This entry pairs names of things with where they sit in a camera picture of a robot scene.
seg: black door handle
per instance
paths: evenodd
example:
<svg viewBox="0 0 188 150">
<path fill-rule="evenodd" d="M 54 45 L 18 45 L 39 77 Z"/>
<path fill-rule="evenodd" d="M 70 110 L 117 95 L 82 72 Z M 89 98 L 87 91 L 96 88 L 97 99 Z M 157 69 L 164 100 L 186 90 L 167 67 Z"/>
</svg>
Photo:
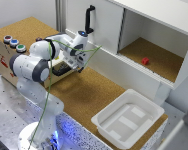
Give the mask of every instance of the black door handle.
<svg viewBox="0 0 188 150">
<path fill-rule="evenodd" d="M 90 12 L 95 10 L 95 6 L 90 5 L 90 8 L 86 10 L 86 25 L 85 25 L 85 30 L 87 34 L 92 33 L 94 30 L 90 28 Z"/>
</svg>

